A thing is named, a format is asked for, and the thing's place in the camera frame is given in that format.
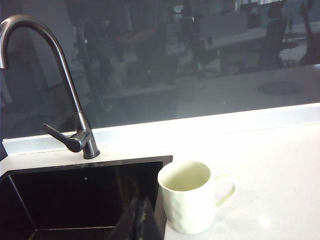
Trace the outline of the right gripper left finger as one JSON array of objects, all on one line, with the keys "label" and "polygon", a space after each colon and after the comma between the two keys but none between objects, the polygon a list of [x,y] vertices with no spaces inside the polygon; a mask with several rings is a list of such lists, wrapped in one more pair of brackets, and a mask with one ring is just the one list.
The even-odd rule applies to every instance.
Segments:
[{"label": "right gripper left finger", "polygon": [[108,240],[131,240],[133,235],[133,228],[136,220],[138,199],[134,197],[127,209],[124,211],[119,221],[112,228]]}]

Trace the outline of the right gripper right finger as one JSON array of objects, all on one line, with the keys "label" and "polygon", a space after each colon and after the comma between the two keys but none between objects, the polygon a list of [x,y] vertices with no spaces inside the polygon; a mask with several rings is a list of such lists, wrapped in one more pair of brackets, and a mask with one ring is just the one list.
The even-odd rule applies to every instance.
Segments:
[{"label": "right gripper right finger", "polygon": [[137,239],[162,240],[155,214],[148,198],[138,201],[137,205]]}]

